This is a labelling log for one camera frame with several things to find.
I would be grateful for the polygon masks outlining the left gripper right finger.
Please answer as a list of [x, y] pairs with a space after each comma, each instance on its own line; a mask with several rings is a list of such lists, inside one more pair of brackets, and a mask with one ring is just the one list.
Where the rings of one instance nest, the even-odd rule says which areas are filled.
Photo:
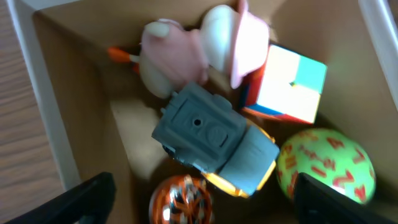
[[293, 204], [300, 224], [394, 224], [303, 172], [295, 181]]

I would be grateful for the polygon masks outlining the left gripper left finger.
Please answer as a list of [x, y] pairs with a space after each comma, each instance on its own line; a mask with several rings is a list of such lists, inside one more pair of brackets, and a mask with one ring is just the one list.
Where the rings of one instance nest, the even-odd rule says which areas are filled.
[[113, 175], [102, 172], [6, 224], [105, 224], [115, 197]]

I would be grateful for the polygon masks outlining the green number ball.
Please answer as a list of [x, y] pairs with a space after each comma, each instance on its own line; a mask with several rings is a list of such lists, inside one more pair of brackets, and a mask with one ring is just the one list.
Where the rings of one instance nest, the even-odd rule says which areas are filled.
[[275, 169], [281, 190], [291, 200], [302, 172], [361, 204], [376, 191], [376, 174], [366, 151], [332, 129], [306, 129], [288, 138]]

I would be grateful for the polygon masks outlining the orange patterned ball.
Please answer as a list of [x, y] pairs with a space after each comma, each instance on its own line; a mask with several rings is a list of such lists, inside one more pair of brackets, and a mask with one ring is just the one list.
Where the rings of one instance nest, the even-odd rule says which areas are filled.
[[176, 175], [164, 180], [150, 198], [151, 224], [212, 224], [213, 199], [203, 179]]

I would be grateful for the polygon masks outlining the grey yellow toy truck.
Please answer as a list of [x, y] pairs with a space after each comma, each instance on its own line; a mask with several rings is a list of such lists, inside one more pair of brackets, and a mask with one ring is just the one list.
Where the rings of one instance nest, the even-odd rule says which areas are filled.
[[196, 83], [172, 95], [152, 137], [172, 158], [234, 197], [261, 190], [279, 155], [273, 137]]

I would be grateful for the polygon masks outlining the colourful puzzle cube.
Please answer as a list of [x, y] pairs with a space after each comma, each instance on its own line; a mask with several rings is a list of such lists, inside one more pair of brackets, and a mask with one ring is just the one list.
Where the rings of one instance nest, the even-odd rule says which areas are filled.
[[260, 118], [312, 124], [326, 71], [324, 63], [270, 45], [264, 65], [246, 85], [241, 109]]

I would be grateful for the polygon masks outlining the pink white toy figure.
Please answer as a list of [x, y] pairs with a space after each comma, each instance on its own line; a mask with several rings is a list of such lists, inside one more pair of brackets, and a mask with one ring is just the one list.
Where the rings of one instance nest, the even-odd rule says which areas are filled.
[[236, 9], [225, 4], [210, 9], [199, 29], [186, 30], [171, 19], [146, 24], [139, 55], [117, 47], [108, 55], [115, 62], [135, 63], [145, 87], [168, 98], [190, 82], [205, 84], [210, 67], [227, 75], [236, 89], [266, 61], [269, 36], [268, 24], [249, 12], [247, 1], [239, 1]]

